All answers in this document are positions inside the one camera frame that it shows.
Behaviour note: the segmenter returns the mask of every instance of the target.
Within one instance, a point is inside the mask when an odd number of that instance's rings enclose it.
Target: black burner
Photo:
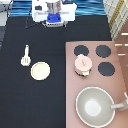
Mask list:
[[[112,76],[115,72],[114,66],[109,62],[102,62],[98,66],[100,74],[103,76]]]
[[[86,46],[84,46],[84,45],[78,45],[78,46],[76,46],[75,49],[74,49],[74,54],[75,54],[76,56],[78,56],[78,55],[80,55],[80,54],[83,54],[83,55],[87,56],[88,53],[89,53],[89,50],[88,50],[88,48],[87,48]]]
[[[102,58],[105,58],[111,54],[111,49],[106,45],[99,45],[96,48],[96,54]]]

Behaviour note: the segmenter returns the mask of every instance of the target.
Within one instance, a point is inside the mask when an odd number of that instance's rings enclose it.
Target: black mat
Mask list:
[[[106,58],[111,55],[111,49],[106,45],[99,45],[96,47],[96,54],[102,58]]]
[[[74,49],[74,54],[75,54],[76,56],[78,56],[78,55],[80,55],[80,54],[83,54],[83,55],[87,56],[88,53],[89,53],[89,50],[88,50],[88,48],[87,48],[86,46],[84,46],[84,45],[78,45],[78,46],[76,46],[75,49]]]
[[[77,17],[66,28],[38,25],[27,31],[25,21],[26,17],[7,21],[0,51],[0,128],[66,128],[65,42],[110,41],[107,16]],[[29,67],[20,64],[26,44]],[[30,76],[31,66],[39,61],[51,67],[44,81]]]
[[[115,72],[115,68],[110,62],[100,63],[98,66],[98,70],[103,76],[112,76]]]

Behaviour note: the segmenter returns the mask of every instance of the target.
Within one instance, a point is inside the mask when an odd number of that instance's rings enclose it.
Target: handle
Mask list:
[[[82,60],[82,64],[83,66],[86,66],[85,60]]]
[[[28,56],[28,54],[29,54],[29,46],[26,45],[26,47],[25,47],[25,56]]]
[[[126,99],[128,99],[128,95],[127,95],[127,93],[126,93],[126,92],[124,92],[124,95],[125,95]]]

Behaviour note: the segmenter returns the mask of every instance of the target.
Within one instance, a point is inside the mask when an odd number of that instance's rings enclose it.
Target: white object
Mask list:
[[[123,44],[115,44],[115,46],[122,46]]]
[[[109,125],[115,116],[112,97],[99,87],[87,87],[76,98],[76,112],[87,125],[101,128]]]
[[[29,54],[29,46],[26,45],[26,47],[25,47],[25,55],[24,55],[24,57],[22,57],[22,59],[21,59],[21,64],[22,64],[23,66],[29,66],[30,63],[31,63],[31,59],[30,59],[30,57],[28,56],[28,54]]]
[[[111,109],[119,109],[119,111],[128,110],[128,95],[126,92],[124,93],[124,96],[126,100],[124,100],[123,102],[119,104],[111,105]]]
[[[128,36],[128,33],[121,33],[122,36]]]
[[[11,0],[0,0],[3,4],[9,4],[11,2]]]
[[[125,54],[118,54],[118,56],[125,56]]]
[[[44,20],[47,20],[48,16],[48,3],[56,3],[60,1],[60,17],[61,22],[55,22],[55,23],[49,23],[46,22],[46,26],[50,27],[50,24],[55,26],[63,26],[65,23],[68,23],[68,21],[74,21],[75,20],[75,10],[77,8],[77,5],[75,3],[73,4],[64,4],[61,0],[32,0],[32,18],[35,22],[41,22]],[[35,10],[36,6],[41,6],[42,10]]]
[[[85,104],[85,111],[90,116],[97,116],[101,111],[101,106],[92,99]]]
[[[31,68],[31,76],[35,80],[44,80],[50,74],[50,67],[45,62],[35,63]]]
[[[80,54],[75,60],[75,71],[79,75],[88,76],[92,68],[92,61],[89,57]]]
[[[128,46],[128,44],[124,44],[124,46]]]

